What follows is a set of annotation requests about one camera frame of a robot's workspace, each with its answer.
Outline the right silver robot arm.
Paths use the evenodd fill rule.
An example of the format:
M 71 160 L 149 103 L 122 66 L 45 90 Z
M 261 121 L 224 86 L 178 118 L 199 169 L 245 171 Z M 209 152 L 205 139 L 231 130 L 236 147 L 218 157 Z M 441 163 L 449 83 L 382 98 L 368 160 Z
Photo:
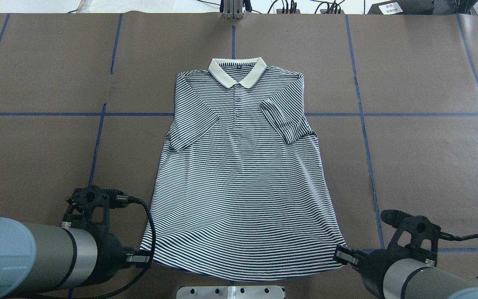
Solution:
M 333 259 L 357 271 L 378 299 L 478 299 L 478 277 L 467 279 L 435 267 L 436 254 L 398 247 L 366 253 L 339 245 Z

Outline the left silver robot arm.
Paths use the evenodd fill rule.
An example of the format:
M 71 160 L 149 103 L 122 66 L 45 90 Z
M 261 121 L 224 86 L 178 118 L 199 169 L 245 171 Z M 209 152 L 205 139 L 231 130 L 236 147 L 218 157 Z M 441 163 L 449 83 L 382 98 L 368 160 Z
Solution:
M 102 284 L 134 264 L 148 267 L 152 256 L 112 233 L 0 217 L 0 299 Z

